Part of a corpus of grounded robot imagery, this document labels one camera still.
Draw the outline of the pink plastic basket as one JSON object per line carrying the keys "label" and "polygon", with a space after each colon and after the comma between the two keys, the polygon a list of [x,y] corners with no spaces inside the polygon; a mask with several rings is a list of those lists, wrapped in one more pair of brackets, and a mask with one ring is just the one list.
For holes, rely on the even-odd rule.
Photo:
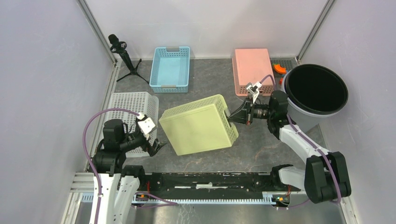
{"label": "pink plastic basket", "polygon": [[274,90],[274,73],[268,49],[235,49],[232,57],[235,94],[245,97],[248,83],[261,82],[259,92],[270,96]]}

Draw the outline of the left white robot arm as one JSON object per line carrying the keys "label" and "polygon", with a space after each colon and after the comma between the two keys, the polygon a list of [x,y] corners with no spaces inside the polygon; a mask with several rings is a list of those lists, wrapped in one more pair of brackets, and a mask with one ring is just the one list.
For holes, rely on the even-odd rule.
{"label": "left white robot arm", "polygon": [[91,224],[125,223],[134,194],[147,184],[142,166],[124,165],[126,153],[140,147],[152,157],[165,145],[158,139],[150,142],[150,134],[157,126],[146,115],[135,119],[132,133],[127,133],[125,127],[121,119],[111,119],[104,124],[103,139],[92,159],[96,197]]}

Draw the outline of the green plastic basket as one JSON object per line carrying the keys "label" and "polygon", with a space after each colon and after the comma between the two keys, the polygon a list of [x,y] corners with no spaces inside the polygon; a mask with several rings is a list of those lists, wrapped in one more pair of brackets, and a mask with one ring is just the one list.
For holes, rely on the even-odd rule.
{"label": "green plastic basket", "polygon": [[239,137],[220,94],[167,109],[159,119],[178,156],[231,147]]}

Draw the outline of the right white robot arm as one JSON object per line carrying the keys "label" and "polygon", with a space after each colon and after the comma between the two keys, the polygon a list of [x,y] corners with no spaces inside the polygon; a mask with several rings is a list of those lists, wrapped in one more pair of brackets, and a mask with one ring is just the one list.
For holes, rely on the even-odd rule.
{"label": "right white robot arm", "polygon": [[340,203],[352,193],[344,155],[330,152],[309,138],[289,116],[288,105],[288,95],[283,91],[273,91],[266,105],[258,105],[253,97],[247,97],[227,120],[245,125],[254,119],[266,120],[269,132],[305,163],[304,170],[292,165],[274,167],[269,181],[273,189],[282,190],[291,185],[305,191],[313,203]]}

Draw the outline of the large white perforated basket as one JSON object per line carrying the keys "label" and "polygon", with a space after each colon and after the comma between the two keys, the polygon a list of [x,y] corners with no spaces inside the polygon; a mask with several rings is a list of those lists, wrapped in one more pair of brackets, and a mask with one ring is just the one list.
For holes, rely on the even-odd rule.
{"label": "large white perforated basket", "polygon": [[[146,91],[113,93],[108,108],[121,108],[136,113],[142,113],[158,124],[159,99]],[[136,116],[123,111],[109,111],[104,113],[105,121],[121,119],[124,123],[124,132],[131,140],[132,133],[136,130]]]}

